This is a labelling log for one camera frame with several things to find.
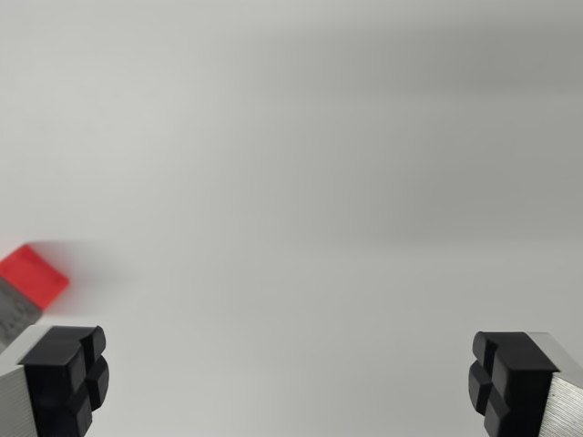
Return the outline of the gripper right finger with black rubber pad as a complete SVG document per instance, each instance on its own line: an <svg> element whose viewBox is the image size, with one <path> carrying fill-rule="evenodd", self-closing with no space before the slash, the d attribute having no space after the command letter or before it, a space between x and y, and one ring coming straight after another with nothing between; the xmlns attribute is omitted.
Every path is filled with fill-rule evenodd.
<svg viewBox="0 0 583 437"><path fill-rule="evenodd" d="M582 434L582 366L550 334L479 331L472 350L468 392L488 435Z"/></svg>

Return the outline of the gripper left finger with black rubber pad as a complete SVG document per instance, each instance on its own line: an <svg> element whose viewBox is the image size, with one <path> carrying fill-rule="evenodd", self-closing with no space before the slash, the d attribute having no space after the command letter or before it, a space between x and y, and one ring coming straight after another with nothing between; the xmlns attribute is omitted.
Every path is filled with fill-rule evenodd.
<svg viewBox="0 0 583 437"><path fill-rule="evenodd" d="M1 434L87 434L107 396L99 327L32 325L1 352Z"/></svg>

